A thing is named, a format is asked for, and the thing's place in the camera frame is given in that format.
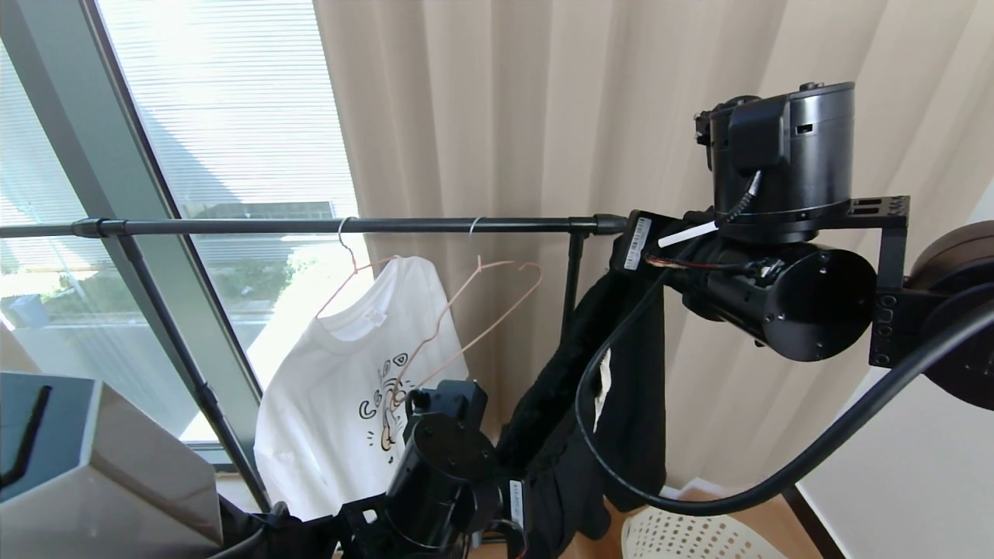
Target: cartoon graphic print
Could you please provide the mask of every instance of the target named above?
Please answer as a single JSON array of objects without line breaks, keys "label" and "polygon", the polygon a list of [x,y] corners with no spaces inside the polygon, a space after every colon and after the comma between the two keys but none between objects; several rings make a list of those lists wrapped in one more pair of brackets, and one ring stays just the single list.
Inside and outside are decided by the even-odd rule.
[{"label": "cartoon graphic print", "polygon": [[[414,383],[410,380],[398,381],[396,376],[391,377],[390,371],[395,366],[403,367],[407,362],[408,355],[406,353],[400,353],[393,359],[385,361],[379,371],[380,388],[373,392],[371,399],[363,400],[359,404],[359,417],[362,419],[373,419],[377,414],[380,414],[380,435],[377,437],[373,431],[367,431],[366,439],[369,440],[370,447],[376,442],[376,439],[379,439],[380,449],[385,453],[394,447],[398,441],[397,437],[404,431],[408,418],[401,403],[408,390],[414,387]],[[393,463],[394,457],[390,456],[387,464]]]}]

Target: white laundry basket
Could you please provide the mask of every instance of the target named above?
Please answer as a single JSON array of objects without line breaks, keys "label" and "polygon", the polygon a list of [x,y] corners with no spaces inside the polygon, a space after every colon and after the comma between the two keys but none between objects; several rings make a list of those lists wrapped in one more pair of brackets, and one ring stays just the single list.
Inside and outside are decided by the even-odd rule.
[{"label": "white laundry basket", "polygon": [[647,508],[621,529],[624,559],[786,559],[729,516],[683,516]]}]

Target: glass pane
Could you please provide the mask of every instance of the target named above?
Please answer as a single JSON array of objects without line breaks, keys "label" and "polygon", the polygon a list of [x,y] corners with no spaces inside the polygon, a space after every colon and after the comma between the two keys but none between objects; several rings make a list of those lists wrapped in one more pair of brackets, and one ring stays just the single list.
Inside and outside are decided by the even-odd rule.
[{"label": "glass pane", "polygon": [[[312,0],[100,0],[99,7],[183,217],[358,214]],[[213,235],[194,243],[264,387],[327,285],[351,271],[348,255],[334,235]],[[362,239],[349,243],[364,262]],[[369,274],[353,279],[350,290],[370,281]]]},{"label": "glass pane", "polygon": [[[3,47],[0,122],[0,223],[85,217]],[[194,439],[197,406],[100,241],[0,240],[0,322],[0,369],[105,381],[173,435]]]}]

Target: barcode label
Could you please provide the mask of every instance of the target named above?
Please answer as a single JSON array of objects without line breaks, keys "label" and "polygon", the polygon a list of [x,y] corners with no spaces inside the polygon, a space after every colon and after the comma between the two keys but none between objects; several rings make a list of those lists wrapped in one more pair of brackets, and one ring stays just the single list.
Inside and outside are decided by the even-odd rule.
[{"label": "barcode label", "polygon": [[525,492],[521,482],[517,479],[511,479],[509,485],[511,489],[509,491],[511,493],[511,520],[525,528]]},{"label": "barcode label", "polygon": [[628,254],[624,258],[626,270],[638,270],[638,264],[642,260],[642,249],[645,247],[645,241],[649,238],[651,227],[652,220],[649,218],[638,218],[635,223],[635,233],[631,236],[631,245],[628,246]]}]

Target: clothes hanger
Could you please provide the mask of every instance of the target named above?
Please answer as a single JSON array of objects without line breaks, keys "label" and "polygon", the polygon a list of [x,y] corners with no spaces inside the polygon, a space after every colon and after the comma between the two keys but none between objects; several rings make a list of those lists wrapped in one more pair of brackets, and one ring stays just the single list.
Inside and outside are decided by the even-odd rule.
[{"label": "clothes hanger", "polygon": [[366,268],[371,268],[373,266],[380,265],[380,264],[382,264],[384,262],[389,262],[391,260],[395,260],[395,259],[400,258],[400,256],[398,256],[398,255],[393,255],[391,257],[387,257],[387,258],[384,258],[382,260],[377,260],[375,262],[370,262],[370,263],[366,264],[365,266],[359,268],[359,265],[356,263],[356,254],[354,252],[352,252],[352,249],[348,245],[345,244],[345,241],[342,240],[342,227],[344,227],[345,226],[345,222],[349,221],[350,219],[352,219],[352,216],[343,218],[342,221],[338,224],[338,243],[341,246],[345,247],[345,250],[349,252],[349,257],[352,259],[352,273],[349,274],[349,276],[347,278],[345,278],[345,281],[342,281],[342,284],[339,285],[337,289],[335,289],[334,293],[331,293],[331,296],[328,297],[328,300],[324,301],[324,304],[321,305],[321,308],[317,309],[317,312],[314,314],[315,316],[317,316],[318,314],[321,314],[324,311],[325,308],[328,308],[328,305],[331,304],[331,301],[335,300],[335,297],[338,296],[338,293],[342,292],[342,289],[345,288],[345,285],[347,285],[349,283],[349,281],[352,280],[352,278],[354,278],[355,276],[358,276],[359,272],[365,270]]},{"label": "clothes hanger", "polygon": [[[476,223],[479,222],[481,219],[483,219],[483,218],[482,217],[476,218],[475,220],[473,220],[473,223],[469,226],[470,243],[472,243],[473,228],[476,227]],[[435,337],[438,336],[438,331],[441,329],[441,322],[445,318],[445,314],[448,312],[448,310],[455,303],[455,300],[458,299],[459,296],[462,295],[462,293],[464,291],[466,291],[466,288],[469,286],[469,284],[472,283],[473,280],[476,279],[476,277],[479,276],[480,273],[482,273],[484,270],[488,270],[488,269],[491,269],[491,268],[497,268],[497,267],[501,267],[501,266],[508,266],[508,265],[512,265],[512,264],[518,264],[518,263],[515,262],[515,261],[501,261],[501,262],[495,262],[495,263],[491,263],[491,264],[486,264],[485,265],[485,264],[483,264],[483,258],[477,252],[477,254],[476,254],[476,270],[473,271],[473,273],[462,284],[462,286],[459,288],[459,290],[455,292],[455,295],[453,295],[452,298],[448,301],[448,303],[445,305],[445,308],[443,308],[441,310],[441,313],[438,315],[438,320],[435,321],[435,330],[434,330],[434,333],[431,336],[429,336],[428,338],[425,338],[424,340],[422,340],[421,343],[417,345],[417,348],[414,349],[414,352],[411,354],[411,357],[408,358],[408,362],[404,364],[404,367],[401,369],[401,372],[397,375],[397,381],[398,381],[398,383],[400,383],[404,379],[405,373],[408,372],[408,367],[411,365],[411,362],[414,361],[414,358],[421,351],[421,349],[424,347],[424,345],[427,344],[428,342],[432,341]],[[421,386],[423,386],[424,383],[428,382],[435,375],[437,375],[438,373],[440,373],[441,371],[443,371],[445,369],[445,367],[447,367],[449,364],[452,363],[452,361],[455,361],[455,359],[457,357],[459,357],[460,355],[462,355],[463,353],[465,353],[467,349],[469,349],[470,347],[472,347],[473,345],[475,345],[476,342],[478,342],[481,339],[483,339],[483,337],[485,335],[489,334],[494,328],[497,327],[498,324],[500,324],[501,322],[503,322],[504,319],[508,317],[508,315],[510,315],[512,312],[514,312],[514,309],[516,309],[519,306],[521,306],[521,303],[524,302],[525,299],[528,298],[529,295],[531,295],[533,292],[535,292],[535,289],[539,288],[539,284],[542,283],[542,267],[539,266],[538,264],[534,263],[534,262],[525,262],[525,263],[521,264],[520,266],[518,266],[518,272],[520,272],[521,270],[524,270],[525,268],[535,268],[536,270],[539,271],[539,277],[538,277],[538,279],[536,279],[535,284],[533,284],[527,291],[525,291],[525,294],[523,294],[521,296],[521,298],[519,298],[517,301],[515,301],[515,303],[511,305],[511,308],[508,308],[507,311],[504,312],[504,314],[501,314],[500,317],[497,318],[497,320],[493,324],[490,325],[490,327],[488,327],[487,329],[483,330],[483,332],[481,332],[478,336],[476,336],[475,338],[473,338],[472,341],[470,341],[466,345],[462,346],[462,348],[459,349],[459,351],[457,351],[455,353],[455,355],[452,355],[451,357],[449,357],[448,359],[446,359],[445,362],[443,362],[437,369],[434,370],[434,372],[432,372],[430,375],[428,375],[427,377],[425,377],[424,380],[422,380],[421,382],[417,383],[417,385],[413,386],[412,390],[414,388],[420,388]],[[397,394],[397,393],[395,393],[394,394],[394,401],[399,404],[400,402],[403,401],[403,397],[405,395],[406,395],[406,393],[404,393],[404,394]]]}]

